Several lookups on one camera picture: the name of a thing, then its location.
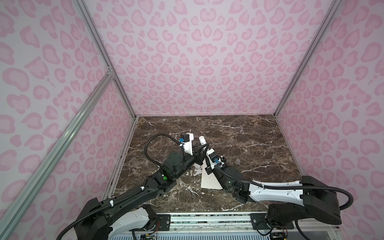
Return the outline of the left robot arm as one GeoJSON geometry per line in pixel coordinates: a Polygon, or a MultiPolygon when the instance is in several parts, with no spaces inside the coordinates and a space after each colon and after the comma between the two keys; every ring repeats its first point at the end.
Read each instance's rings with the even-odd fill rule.
{"type": "Polygon", "coordinates": [[[163,196],[177,184],[179,179],[194,164],[203,164],[207,144],[193,148],[192,154],[185,157],[178,152],[168,155],[164,164],[143,183],[117,197],[102,201],[89,200],[74,222],[74,230],[79,240],[106,240],[112,232],[112,225],[123,215],[143,203],[163,196]]]}

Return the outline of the white glue stick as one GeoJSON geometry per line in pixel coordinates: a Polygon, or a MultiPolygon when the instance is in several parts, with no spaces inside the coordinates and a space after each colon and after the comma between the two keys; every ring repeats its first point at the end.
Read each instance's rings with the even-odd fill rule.
{"type": "Polygon", "coordinates": [[[202,150],[206,150],[206,149],[209,149],[209,144],[207,143],[207,140],[205,139],[204,136],[200,136],[199,137],[199,142],[201,144],[201,149],[202,150]]]}

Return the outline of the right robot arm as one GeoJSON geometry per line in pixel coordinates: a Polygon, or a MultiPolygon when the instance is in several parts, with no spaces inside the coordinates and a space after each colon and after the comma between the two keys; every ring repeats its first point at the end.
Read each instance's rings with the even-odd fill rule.
{"type": "Polygon", "coordinates": [[[243,179],[241,173],[227,165],[206,167],[222,189],[239,203],[269,201],[266,221],[285,224],[315,219],[329,225],[341,225],[340,189],[327,186],[310,176],[290,183],[258,183],[243,179]]]}

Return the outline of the cream white envelope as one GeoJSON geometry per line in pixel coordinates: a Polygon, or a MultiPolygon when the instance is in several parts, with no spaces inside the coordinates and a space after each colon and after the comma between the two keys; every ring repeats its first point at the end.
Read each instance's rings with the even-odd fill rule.
{"type": "Polygon", "coordinates": [[[202,178],[201,178],[201,188],[202,189],[210,189],[210,190],[222,190],[222,186],[220,185],[219,181],[215,177],[213,173],[210,175],[206,172],[206,161],[203,161],[202,165],[202,178]]]}

